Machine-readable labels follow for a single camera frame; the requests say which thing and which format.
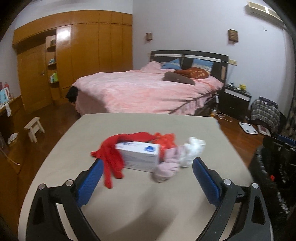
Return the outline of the yellow toy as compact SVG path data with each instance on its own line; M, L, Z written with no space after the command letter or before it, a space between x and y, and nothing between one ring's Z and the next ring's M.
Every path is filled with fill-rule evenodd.
M240 84L239 88L241 91L246 91L246 85L245 84Z

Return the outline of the dark wooden headboard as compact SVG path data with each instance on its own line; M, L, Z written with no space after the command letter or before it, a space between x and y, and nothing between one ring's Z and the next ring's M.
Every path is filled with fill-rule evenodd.
M150 61L159 63L179 59L182 69L188 69L192 66L195 59L214 62L211 75L223 83L226 83L229 57L227 55L192 51L192 50L154 50L149 55Z

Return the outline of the red glove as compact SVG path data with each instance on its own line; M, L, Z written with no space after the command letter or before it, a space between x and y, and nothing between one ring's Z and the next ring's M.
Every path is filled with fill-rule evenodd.
M150 142L156 139L155 135L151 135L147 132L139 133L121 133L108 137L104 140L99 149L90 153L94 158L101 159L103 161L103 174L104 174L104 185L108 189L113 187L111 175L116 179L122 179L122 170L125 166L123 158L119 151L115 148L117 143L122 142Z

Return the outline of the pale pink knit cloth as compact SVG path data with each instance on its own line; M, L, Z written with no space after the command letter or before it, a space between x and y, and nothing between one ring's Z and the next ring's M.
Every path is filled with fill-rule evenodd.
M164 158L155 168L152 174L153 179L158 182L164 182L175 176L180 170L180 159L184 152L182 146L166 149Z

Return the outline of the white glove box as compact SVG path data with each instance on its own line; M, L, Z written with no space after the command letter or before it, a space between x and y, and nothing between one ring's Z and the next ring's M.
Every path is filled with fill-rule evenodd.
M124 168L152 173L159 164L158 144L122 142L116 144L115 148L124 161Z

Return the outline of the black garment on bed corner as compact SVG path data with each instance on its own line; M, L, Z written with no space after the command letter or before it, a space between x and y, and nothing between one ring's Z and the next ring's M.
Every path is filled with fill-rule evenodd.
M78 88L71 86L66 94L66 98L70 103L75 104L77 100L77 96L78 96Z

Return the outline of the small wooden stool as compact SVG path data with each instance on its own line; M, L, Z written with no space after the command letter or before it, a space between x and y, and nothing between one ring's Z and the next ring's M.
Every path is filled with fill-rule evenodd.
M37 142L36 133L40 131L41 133L45 133L43 126L40 123L40 117L34 117L31 121L29 121L24 127L24 130L28 131L29 139L32 143Z

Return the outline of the patterned curtain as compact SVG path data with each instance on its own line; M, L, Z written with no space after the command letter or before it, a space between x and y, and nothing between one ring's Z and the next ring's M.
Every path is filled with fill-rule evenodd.
M296 136L296 115L295 115L295 110L296 110L296 98L295 98L295 93L292 99L292 105L290 108L290 112L288 115L287 122L285 124L285 127L283 128L281 134L295 140Z

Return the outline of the wall lamp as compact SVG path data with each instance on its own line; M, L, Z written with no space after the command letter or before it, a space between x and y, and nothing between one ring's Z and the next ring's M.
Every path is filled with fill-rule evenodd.
M236 30L233 30L233 29L228 30L228 41L231 42L232 44L239 42L238 32Z
M152 41L153 40L153 36L152 36L152 33L151 32L149 32L149 33L146 33L145 34L145 39L146 39L146 41Z

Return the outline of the red plastic bag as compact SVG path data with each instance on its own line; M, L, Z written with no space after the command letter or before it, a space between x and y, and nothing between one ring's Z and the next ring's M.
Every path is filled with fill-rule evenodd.
M162 135L161 133L154 134L155 139L152 141L153 144L159 145L159 161L163 161L165 150L175 148L175 134L167 133Z

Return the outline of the white plastic bag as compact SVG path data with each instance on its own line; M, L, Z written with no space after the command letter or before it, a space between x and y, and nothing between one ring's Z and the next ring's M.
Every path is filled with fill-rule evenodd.
M206 147L204 140L189 137L187 142L179 146L179 163L181 167L192 165L196 157L200 157Z

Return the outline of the right wall lamp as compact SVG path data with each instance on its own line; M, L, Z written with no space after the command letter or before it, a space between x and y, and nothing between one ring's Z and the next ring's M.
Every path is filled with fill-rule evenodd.
M236 30L233 30L233 29L228 30L228 41L231 42L232 44L239 42L238 32Z

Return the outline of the air conditioner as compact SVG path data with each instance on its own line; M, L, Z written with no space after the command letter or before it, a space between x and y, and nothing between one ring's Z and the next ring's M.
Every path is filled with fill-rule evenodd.
M284 26L283 21L274 10L261 4L253 3L250 1L248 1L247 4L251 13L261 16L281 27Z

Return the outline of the brown cushion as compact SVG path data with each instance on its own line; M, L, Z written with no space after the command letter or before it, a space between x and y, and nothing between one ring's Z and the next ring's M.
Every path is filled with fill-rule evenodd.
M184 77L174 72L166 72L163 77L163 81L182 83L188 85L196 85L194 80L191 78Z

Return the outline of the blue pillow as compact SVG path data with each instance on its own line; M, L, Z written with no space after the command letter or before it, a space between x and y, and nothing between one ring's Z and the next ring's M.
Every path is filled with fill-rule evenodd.
M192 67L200 68L211 74L214 62L202 59L194 59Z
M163 62L161 69L173 69L173 70L181 70L180 59L174 59L172 61Z

